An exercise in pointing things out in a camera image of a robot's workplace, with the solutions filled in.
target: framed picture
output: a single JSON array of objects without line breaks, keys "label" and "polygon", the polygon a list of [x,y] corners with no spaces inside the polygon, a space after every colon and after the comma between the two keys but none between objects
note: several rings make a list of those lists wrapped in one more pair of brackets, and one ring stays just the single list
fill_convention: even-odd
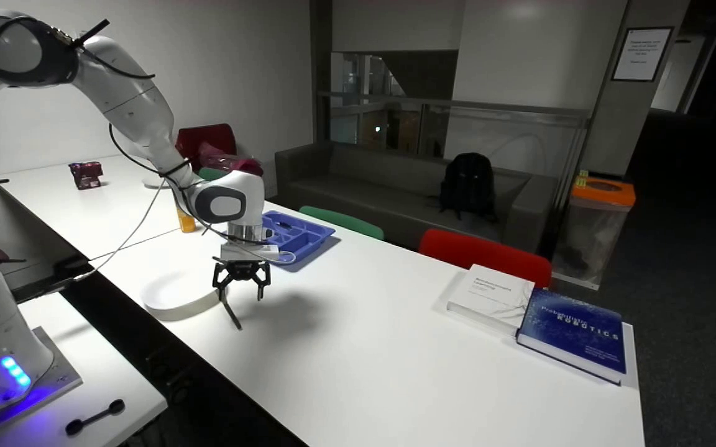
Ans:
[{"label": "framed picture", "polygon": [[630,26],[611,80],[651,82],[674,26]]}]

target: white table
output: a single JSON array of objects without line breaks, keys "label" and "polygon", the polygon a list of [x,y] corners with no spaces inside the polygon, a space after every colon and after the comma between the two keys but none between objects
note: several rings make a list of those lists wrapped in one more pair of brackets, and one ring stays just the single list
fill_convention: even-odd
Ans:
[{"label": "white table", "polygon": [[[66,164],[2,174],[10,179],[2,188],[91,260],[112,252],[135,230],[155,195],[144,179],[158,179],[120,153],[97,162],[108,185],[86,192],[74,185]],[[128,245],[175,229],[176,204],[165,188]]]},{"label": "white table", "polygon": [[[99,447],[123,445],[158,415],[166,399],[128,362],[63,295],[42,295],[21,305],[31,327],[42,324],[63,356],[79,372],[83,385],[50,405],[0,428],[2,447]],[[67,436],[66,424],[104,410],[112,399],[128,403],[117,418],[104,418]]]},{"label": "white table", "polygon": [[337,238],[298,272],[273,267],[262,303],[253,282],[235,286],[245,329],[210,286],[217,235],[166,233],[103,272],[138,305],[192,300],[155,317],[309,445],[644,445],[636,382],[615,388],[444,317],[432,305],[461,272],[449,264]]}]

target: gray sofa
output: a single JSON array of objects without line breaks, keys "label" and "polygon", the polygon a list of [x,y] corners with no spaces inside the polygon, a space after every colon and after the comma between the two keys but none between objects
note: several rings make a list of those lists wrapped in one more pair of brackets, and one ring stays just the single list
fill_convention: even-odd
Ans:
[{"label": "gray sofa", "polygon": [[390,240],[419,240],[426,229],[449,229],[538,251],[557,195],[557,182],[496,169],[497,220],[440,212],[445,162],[309,144],[277,153],[278,195],[287,207],[317,204],[384,226]]}]

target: blue book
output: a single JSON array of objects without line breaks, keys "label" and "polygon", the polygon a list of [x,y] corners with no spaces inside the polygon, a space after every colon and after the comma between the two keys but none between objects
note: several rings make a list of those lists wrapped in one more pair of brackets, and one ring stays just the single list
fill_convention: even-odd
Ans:
[{"label": "blue book", "polygon": [[514,339],[610,382],[626,375],[619,313],[538,287]]}]

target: white paper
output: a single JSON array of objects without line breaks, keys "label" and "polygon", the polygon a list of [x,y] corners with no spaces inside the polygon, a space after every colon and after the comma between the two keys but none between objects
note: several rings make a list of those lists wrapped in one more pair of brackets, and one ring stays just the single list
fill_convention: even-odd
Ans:
[{"label": "white paper", "polygon": [[615,80],[655,80],[671,30],[630,30]]},{"label": "white paper", "polygon": [[487,324],[521,327],[536,282],[502,270],[473,266],[455,277],[444,297],[445,313],[461,313]]}]

